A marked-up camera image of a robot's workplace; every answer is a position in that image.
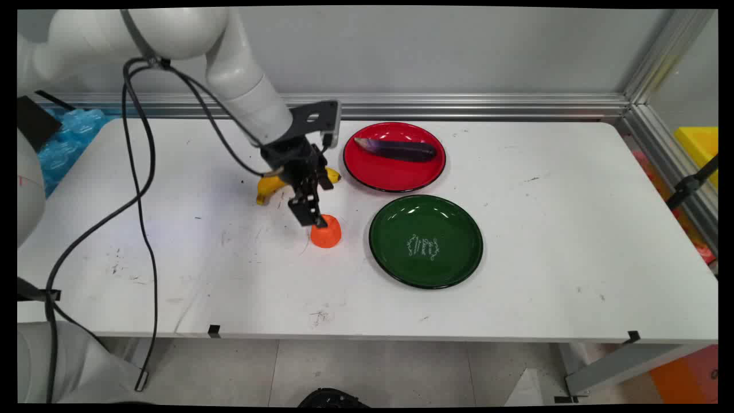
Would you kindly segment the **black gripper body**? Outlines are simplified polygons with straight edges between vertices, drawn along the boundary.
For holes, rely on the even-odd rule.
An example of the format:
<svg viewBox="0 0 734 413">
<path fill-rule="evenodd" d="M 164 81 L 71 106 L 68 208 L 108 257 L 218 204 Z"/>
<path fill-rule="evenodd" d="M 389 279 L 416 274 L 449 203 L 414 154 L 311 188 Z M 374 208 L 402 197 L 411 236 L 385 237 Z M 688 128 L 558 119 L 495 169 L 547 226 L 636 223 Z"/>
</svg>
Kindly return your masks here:
<svg viewBox="0 0 734 413">
<path fill-rule="evenodd" d="M 317 195 L 322 149 L 307 138 L 292 138 L 265 145 L 260 156 L 270 167 L 263 177 L 278 176 L 301 195 Z"/>
</svg>

